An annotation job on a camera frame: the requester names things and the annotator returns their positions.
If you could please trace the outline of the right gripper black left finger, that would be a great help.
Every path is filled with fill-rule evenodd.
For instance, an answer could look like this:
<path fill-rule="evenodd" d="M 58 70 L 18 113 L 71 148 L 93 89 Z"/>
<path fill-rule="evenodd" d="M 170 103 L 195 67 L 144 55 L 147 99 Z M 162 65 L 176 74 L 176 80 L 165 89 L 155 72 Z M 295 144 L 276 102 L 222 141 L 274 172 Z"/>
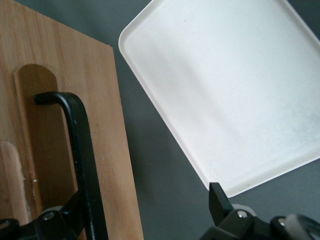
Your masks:
<path fill-rule="evenodd" d="M 84 222 L 76 192 L 59 210 L 47 210 L 35 221 L 39 240 L 83 240 Z"/>

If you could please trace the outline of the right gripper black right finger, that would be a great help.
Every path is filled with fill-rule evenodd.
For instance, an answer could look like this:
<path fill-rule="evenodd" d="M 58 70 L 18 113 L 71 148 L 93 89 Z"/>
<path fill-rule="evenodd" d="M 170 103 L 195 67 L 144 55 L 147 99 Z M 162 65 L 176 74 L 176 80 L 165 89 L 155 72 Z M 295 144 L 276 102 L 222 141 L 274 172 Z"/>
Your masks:
<path fill-rule="evenodd" d="M 214 226 L 202 240 L 270 240 L 270 227 L 245 209 L 236 209 L 218 182 L 209 184 L 208 206 Z"/>

